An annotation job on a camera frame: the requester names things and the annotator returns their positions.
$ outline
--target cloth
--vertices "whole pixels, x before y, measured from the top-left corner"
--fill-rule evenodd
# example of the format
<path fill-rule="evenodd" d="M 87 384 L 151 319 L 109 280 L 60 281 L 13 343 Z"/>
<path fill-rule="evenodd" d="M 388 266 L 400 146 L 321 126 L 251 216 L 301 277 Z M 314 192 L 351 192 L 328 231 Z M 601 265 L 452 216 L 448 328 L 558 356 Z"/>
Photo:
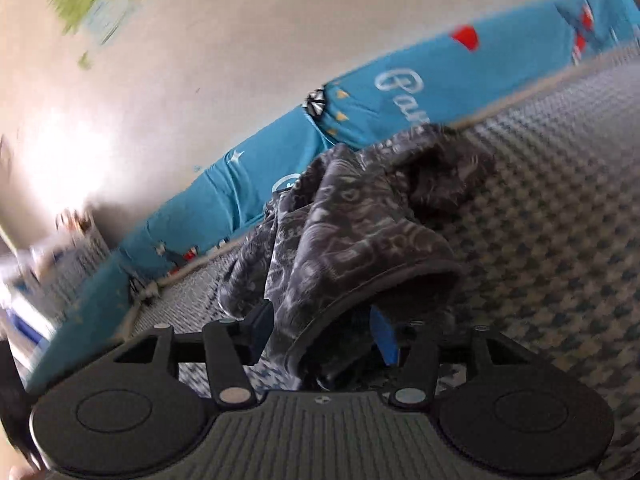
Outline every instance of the cloth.
<path fill-rule="evenodd" d="M 415 126 L 357 153 L 335 146 L 266 205 L 220 286 L 220 307 L 242 318 L 270 300 L 266 357 L 298 375 L 311 343 L 349 309 L 416 276 L 462 274 L 447 241 L 415 211 L 455 210 L 491 166 L 489 153 L 440 126 Z M 440 281 L 449 291 L 456 282 Z"/>
<path fill-rule="evenodd" d="M 271 193 L 290 186 L 332 145 L 296 107 L 205 168 L 127 235 L 118 251 L 140 280 L 156 280 L 189 251 L 203 254 L 258 223 Z"/>
<path fill-rule="evenodd" d="M 416 123 L 451 123 L 633 40 L 633 0 L 541 0 L 380 57 L 314 92 L 305 109 L 353 149 Z"/>

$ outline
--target wall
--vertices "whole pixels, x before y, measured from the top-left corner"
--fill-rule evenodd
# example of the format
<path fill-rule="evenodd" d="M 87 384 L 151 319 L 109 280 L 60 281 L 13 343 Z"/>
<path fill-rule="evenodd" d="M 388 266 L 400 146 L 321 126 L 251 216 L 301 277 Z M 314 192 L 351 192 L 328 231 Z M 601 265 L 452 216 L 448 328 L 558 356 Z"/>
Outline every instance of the wall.
<path fill-rule="evenodd" d="M 11 254 L 11 250 L 7 247 L 7 244 L 0 240 L 0 256 L 5 256 L 6 254 Z"/>
<path fill-rule="evenodd" d="M 522 1 L 142 0 L 100 45 L 48 0 L 0 0 L 2 224 L 24 245 L 90 203 L 116 241 L 322 82 Z"/>

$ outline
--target person's hand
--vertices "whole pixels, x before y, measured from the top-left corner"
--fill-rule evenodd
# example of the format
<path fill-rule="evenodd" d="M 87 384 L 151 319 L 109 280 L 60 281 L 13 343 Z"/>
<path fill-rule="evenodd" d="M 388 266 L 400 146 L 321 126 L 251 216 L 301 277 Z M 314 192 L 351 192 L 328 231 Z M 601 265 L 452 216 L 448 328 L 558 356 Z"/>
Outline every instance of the person's hand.
<path fill-rule="evenodd" d="M 27 464 L 14 465 L 9 471 L 8 480 L 38 480 L 44 478 L 42 471 L 35 471 Z"/>

